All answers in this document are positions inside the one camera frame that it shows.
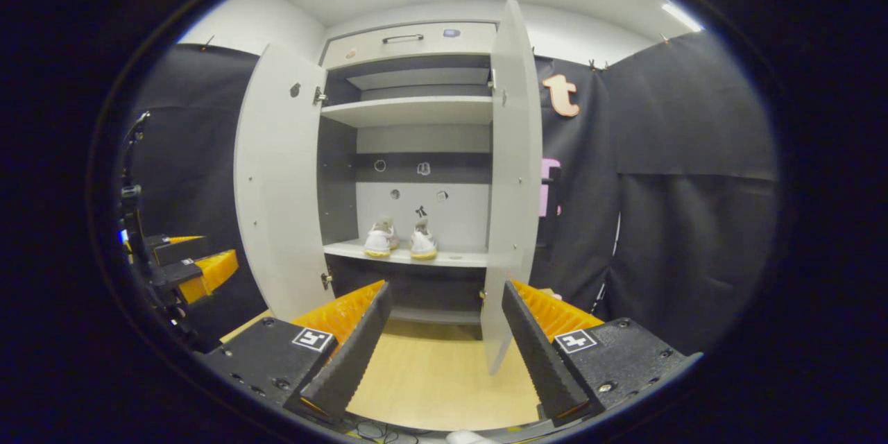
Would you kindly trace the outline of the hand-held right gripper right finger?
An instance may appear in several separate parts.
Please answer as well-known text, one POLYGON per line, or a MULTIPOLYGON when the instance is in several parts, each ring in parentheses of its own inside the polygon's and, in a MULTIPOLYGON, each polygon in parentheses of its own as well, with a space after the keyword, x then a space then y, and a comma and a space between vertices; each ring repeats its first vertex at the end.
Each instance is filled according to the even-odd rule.
POLYGON ((623 409, 701 358, 683 355, 633 318, 602 321, 516 280, 504 286, 502 311, 556 426, 623 409))

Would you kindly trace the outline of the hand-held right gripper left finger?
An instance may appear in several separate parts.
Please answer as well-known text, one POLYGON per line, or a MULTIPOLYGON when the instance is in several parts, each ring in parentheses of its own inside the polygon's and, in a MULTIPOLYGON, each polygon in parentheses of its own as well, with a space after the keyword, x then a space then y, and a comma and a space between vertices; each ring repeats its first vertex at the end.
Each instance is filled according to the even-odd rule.
POLYGON ((378 280, 297 320, 263 317, 202 361, 257 399, 338 422, 361 384, 393 299, 378 280))

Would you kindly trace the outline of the white shoe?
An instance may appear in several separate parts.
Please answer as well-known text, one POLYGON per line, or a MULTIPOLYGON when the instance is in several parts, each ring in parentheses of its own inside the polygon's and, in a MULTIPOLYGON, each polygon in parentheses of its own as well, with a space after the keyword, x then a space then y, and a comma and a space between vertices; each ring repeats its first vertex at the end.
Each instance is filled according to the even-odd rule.
POLYGON ((438 242, 431 234, 428 227, 429 219, 420 219, 413 226, 410 236, 410 258, 419 261, 428 261, 437 257, 438 242))
POLYGON ((364 242, 364 254, 371 258, 388 258, 393 249, 399 248, 400 237, 393 219, 389 216, 376 220, 364 242))

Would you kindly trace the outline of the grey cabinet door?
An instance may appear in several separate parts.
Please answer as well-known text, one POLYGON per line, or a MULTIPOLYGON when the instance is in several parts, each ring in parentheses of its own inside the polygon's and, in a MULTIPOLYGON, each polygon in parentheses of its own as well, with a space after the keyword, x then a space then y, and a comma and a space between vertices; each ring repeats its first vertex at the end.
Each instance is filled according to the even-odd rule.
POLYGON ((536 254, 543 137, 535 56, 520 5, 507 0, 490 53, 493 78, 488 263, 480 326, 495 375, 513 339, 502 311, 511 280, 528 283, 536 254))
POLYGON ((248 267, 271 314, 327 304, 319 216, 319 121, 327 72, 280 44, 264 48, 236 128, 234 198, 248 267))

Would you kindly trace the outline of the grey shoe cabinet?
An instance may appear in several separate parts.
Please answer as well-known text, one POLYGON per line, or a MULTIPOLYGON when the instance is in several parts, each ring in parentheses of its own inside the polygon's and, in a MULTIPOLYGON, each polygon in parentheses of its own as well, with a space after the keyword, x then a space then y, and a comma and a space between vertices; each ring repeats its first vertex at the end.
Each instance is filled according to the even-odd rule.
MULTIPOLYGON (((324 43, 319 64, 327 43, 347 35, 324 43)), ((321 108, 423 96, 493 99, 490 53, 412 56, 323 68, 327 78, 321 108)), ((317 182, 323 247, 352 239, 365 241, 374 222, 389 216, 400 241, 408 241, 410 248, 413 226, 428 217, 438 249, 477 245, 488 253, 492 138, 493 121, 488 125, 353 128, 320 117, 317 182)), ((397 317, 479 322, 479 292, 486 268, 391 264, 325 253, 324 258, 331 271, 343 271, 342 279, 335 280, 336 292, 384 278, 393 284, 397 317)))

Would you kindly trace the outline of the white cabinet shelf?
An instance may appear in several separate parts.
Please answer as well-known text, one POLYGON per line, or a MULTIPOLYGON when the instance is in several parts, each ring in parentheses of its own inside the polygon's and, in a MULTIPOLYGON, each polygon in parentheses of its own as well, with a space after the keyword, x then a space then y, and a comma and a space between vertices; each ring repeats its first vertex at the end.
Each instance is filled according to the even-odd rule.
POLYGON ((488 125, 493 100, 485 96, 423 96, 326 106, 321 117, 353 128, 488 125))
POLYGON ((372 262, 408 265, 432 265, 456 268, 486 268, 488 253, 486 247, 477 245, 457 245, 438 249, 432 259, 413 259, 409 251, 409 242, 400 241, 400 245, 391 251, 388 257, 371 257, 364 252, 364 239, 352 239, 324 245, 326 255, 338 255, 352 259, 364 259, 372 262))

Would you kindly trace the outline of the grey cabinet drawer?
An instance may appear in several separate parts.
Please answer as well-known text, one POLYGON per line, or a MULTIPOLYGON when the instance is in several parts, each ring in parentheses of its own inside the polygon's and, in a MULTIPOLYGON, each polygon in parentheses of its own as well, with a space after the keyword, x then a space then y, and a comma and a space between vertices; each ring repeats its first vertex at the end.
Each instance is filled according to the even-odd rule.
POLYGON ((485 55, 491 52, 495 36, 497 24, 482 22, 437 22, 380 28, 330 40, 320 66, 336 70, 365 62, 412 56, 485 55), (386 37, 410 33, 422 33, 425 39, 382 43, 386 37))

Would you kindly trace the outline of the black backdrop cloth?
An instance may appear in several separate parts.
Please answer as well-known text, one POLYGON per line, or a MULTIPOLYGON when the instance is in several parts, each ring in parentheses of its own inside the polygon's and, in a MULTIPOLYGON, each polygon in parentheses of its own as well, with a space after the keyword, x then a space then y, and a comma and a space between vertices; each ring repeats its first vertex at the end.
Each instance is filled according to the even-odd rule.
MULTIPOLYGON (((242 251, 235 125, 257 56, 177 46, 143 88, 156 118, 135 148, 146 231, 207 230, 242 251)), ((712 350, 757 289, 779 219, 767 113, 706 33, 608 71, 536 56, 542 169, 561 168, 558 214, 537 222, 529 283, 686 355, 712 350)))

